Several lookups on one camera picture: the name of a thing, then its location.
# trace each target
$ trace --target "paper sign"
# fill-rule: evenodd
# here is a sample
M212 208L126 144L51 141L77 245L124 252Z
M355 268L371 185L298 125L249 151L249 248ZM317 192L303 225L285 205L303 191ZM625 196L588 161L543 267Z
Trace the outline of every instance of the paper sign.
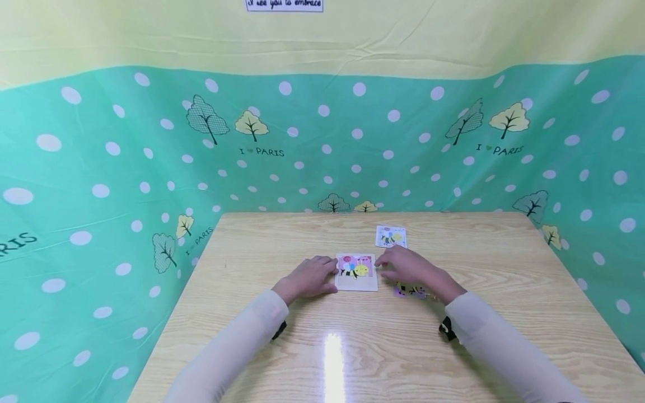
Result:
M244 0L244 3L249 12L323 12L323 0Z

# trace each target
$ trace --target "left hand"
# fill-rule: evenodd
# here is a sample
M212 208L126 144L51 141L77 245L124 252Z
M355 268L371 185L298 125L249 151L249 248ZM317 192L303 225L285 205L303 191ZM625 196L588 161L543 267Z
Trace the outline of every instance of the left hand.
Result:
M327 282L330 275L338 273L337 263L337 259L329 256L304 259L289 275L278 281L273 290L287 306L298 298L337 293L336 286Z

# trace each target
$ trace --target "wood grain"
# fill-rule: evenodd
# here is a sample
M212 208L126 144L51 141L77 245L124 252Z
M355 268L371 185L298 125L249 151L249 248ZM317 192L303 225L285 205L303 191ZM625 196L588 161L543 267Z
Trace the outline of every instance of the wood grain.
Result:
M314 255L374 253L377 224L487 300L590 402L636 402L645 377L519 213L233 213L222 217L130 402L161 401L178 372L257 294ZM436 302L340 292L296 302L225 402L517 402L437 333Z

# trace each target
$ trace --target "forearm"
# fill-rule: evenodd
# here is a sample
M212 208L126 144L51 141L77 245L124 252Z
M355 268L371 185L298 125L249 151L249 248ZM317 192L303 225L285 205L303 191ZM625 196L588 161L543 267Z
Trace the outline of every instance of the forearm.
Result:
M260 294L180 372L164 402L218 403L288 313L276 292Z

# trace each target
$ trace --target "picture card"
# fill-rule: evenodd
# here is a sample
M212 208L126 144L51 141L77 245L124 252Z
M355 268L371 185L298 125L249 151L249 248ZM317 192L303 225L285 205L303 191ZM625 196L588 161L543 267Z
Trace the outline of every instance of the picture card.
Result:
M391 248L394 245L401 245L403 248L408 247L405 228L377 225L376 246L380 248Z
M368 253L338 253L338 273L334 284L339 291L378 291L379 281L374 263L376 256Z

